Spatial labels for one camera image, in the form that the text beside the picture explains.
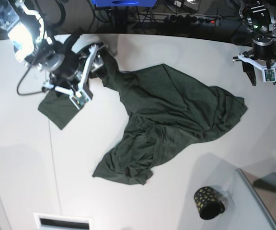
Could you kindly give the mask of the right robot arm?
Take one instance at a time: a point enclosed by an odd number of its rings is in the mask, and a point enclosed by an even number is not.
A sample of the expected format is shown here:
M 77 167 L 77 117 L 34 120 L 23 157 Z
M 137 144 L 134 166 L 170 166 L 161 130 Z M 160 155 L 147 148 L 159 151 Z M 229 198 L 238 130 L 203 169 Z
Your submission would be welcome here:
M 0 0 L 0 29 L 12 42 L 19 62 L 26 64 L 28 69 L 37 67 L 49 74 L 41 90 L 21 92 L 25 73 L 17 85 L 19 96 L 55 91 L 78 105 L 92 99 L 88 80 L 104 66 L 100 50 L 108 47 L 105 40 L 96 36 L 75 52 L 72 48 L 83 31 L 72 33 L 64 42 L 56 40 L 52 27 L 46 24 L 42 14 L 27 6 L 24 0 Z

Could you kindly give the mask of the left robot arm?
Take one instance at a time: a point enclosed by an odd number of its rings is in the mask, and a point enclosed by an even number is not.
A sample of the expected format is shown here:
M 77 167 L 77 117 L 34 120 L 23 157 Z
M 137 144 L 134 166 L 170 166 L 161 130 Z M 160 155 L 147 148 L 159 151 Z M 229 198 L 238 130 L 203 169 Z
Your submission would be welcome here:
M 276 85 L 276 16 L 269 0 L 229 0 L 246 28 L 252 49 L 233 57 L 241 62 L 243 72 L 256 86 L 255 70 L 261 71 L 264 83 Z

